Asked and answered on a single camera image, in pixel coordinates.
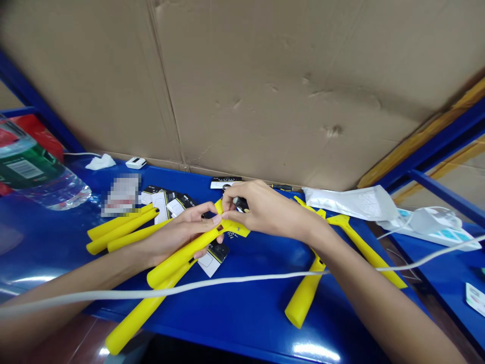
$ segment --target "yellow tool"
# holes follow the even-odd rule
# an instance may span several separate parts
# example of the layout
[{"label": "yellow tool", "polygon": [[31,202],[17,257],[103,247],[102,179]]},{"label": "yellow tool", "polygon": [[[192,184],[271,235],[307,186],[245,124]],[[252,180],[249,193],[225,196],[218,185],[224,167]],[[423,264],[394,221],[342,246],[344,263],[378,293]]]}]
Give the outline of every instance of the yellow tool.
[{"label": "yellow tool", "polygon": [[[183,264],[173,275],[164,280],[155,289],[161,290],[173,288],[178,281],[188,272],[197,260]],[[118,355],[128,341],[135,336],[143,324],[150,318],[155,310],[160,306],[165,297],[145,298],[136,306],[125,319],[108,335],[106,347],[111,355]]]},{"label": "yellow tool", "polygon": [[145,229],[141,229],[135,231],[134,233],[125,235],[108,243],[108,251],[114,252],[115,250],[121,249],[128,244],[140,241],[142,239],[148,238],[151,234],[163,228],[166,224],[168,224],[172,219],[168,219],[167,221],[155,224],[153,226],[145,227]]},{"label": "yellow tool", "polygon": [[[215,205],[217,212],[221,214],[222,200],[217,201]],[[222,235],[224,232],[233,232],[243,237],[247,237],[250,233],[250,231],[245,228],[244,225],[238,222],[231,220],[222,220],[220,226],[215,227],[214,229],[206,233],[203,233],[201,236],[192,240],[190,243],[177,250],[170,257],[168,257],[162,263],[153,268],[147,274],[147,281],[150,287],[157,287],[170,275],[174,274],[181,265],[189,261],[193,257],[195,252],[204,249],[211,241],[213,241],[219,235]]]},{"label": "yellow tool", "polygon": [[[374,268],[388,267],[389,265],[372,249],[359,234],[350,226],[350,218],[347,215],[337,215],[329,217],[327,219],[330,225],[337,225],[349,236],[354,242],[357,249],[360,250],[362,255],[367,259],[371,266]],[[384,277],[390,280],[397,288],[403,289],[408,285],[393,271],[380,272]]]},{"label": "yellow tool", "polygon": [[[310,267],[310,271],[324,271],[325,264],[323,264],[320,257],[313,249],[312,251],[315,254],[315,260]],[[299,329],[302,328],[308,310],[312,305],[320,278],[322,278],[322,276],[305,276],[284,310],[284,314],[288,320]]]},{"label": "yellow tool", "polygon": [[158,208],[152,207],[150,211],[144,213],[143,215],[135,217],[133,220],[117,227],[114,230],[111,230],[110,232],[104,234],[100,238],[93,240],[92,242],[86,245],[86,249],[92,255],[98,254],[107,248],[108,243],[110,241],[113,241],[115,239],[128,235],[132,231],[142,226],[147,221],[150,221],[151,219],[155,218],[155,216],[157,216],[158,214],[159,214]]},{"label": "yellow tool", "polygon": [[153,205],[149,204],[142,207],[141,209],[137,209],[136,211],[127,214],[126,216],[115,217],[114,219],[107,221],[104,224],[88,230],[87,234],[89,235],[91,240],[96,240],[102,237],[104,234],[109,233],[111,230],[114,230],[121,225],[125,225],[127,222],[132,221],[134,218],[142,216],[144,213],[150,211],[151,209],[153,209]]}]

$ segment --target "power strip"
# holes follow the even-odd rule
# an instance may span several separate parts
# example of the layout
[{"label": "power strip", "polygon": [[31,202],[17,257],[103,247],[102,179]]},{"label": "power strip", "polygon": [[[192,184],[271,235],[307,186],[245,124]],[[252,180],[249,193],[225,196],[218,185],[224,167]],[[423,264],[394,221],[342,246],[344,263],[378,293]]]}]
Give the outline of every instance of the power strip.
[{"label": "power strip", "polygon": [[[406,224],[406,222],[411,218],[413,215],[412,211],[404,210],[398,208],[399,215],[397,219],[391,221],[376,221],[376,223],[382,227],[383,229],[389,231],[395,231],[395,234],[404,234],[409,235],[414,238],[419,238],[422,240],[427,240],[433,243],[437,243],[440,245],[445,245],[449,247],[453,247],[460,243],[467,242],[473,239],[473,236],[467,233],[464,229],[443,229],[438,232],[434,232],[431,234],[420,234],[412,230],[409,225],[402,227]],[[481,249],[481,245],[478,242],[470,243],[468,245],[459,248],[458,250],[462,251],[472,251]]]}]

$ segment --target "blue metal frame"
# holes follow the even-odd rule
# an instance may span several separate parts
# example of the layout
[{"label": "blue metal frame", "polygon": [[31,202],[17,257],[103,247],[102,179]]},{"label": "blue metal frame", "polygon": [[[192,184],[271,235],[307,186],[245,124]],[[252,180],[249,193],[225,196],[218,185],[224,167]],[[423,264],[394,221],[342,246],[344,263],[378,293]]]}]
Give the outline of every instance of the blue metal frame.
[{"label": "blue metal frame", "polygon": [[485,134],[485,98],[436,134],[375,184],[383,186],[391,194],[415,180],[485,228],[485,211],[424,174],[483,134]]},{"label": "blue metal frame", "polygon": [[30,85],[29,81],[1,51],[0,80],[26,105],[25,108],[0,110],[0,114],[6,117],[35,114],[69,152],[82,153],[86,151],[40,94]]}]

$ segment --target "fingernail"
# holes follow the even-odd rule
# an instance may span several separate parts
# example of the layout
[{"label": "fingernail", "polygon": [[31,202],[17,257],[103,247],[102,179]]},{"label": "fingernail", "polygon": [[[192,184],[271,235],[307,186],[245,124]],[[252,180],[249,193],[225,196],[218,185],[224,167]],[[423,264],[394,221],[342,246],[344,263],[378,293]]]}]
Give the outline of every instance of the fingernail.
[{"label": "fingernail", "polygon": [[212,218],[212,223],[213,224],[219,224],[222,220],[222,216],[221,215],[215,215],[213,218]]}]

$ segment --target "forearm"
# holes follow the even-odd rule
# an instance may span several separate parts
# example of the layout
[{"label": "forearm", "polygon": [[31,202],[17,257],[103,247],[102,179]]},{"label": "forearm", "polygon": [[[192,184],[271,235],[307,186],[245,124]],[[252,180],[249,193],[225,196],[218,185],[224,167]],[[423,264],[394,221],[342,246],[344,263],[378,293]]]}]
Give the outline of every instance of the forearm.
[{"label": "forearm", "polygon": [[[12,298],[3,306],[75,292],[109,290],[146,268],[143,257],[139,256],[135,249],[127,247],[104,255],[72,272]],[[0,323],[2,328],[0,358],[13,359],[30,351],[89,304],[90,302],[73,303],[2,321]]]},{"label": "forearm", "polygon": [[453,343],[406,295],[327,224],[309,235],[362,323],[396,363],[465,363]]}]

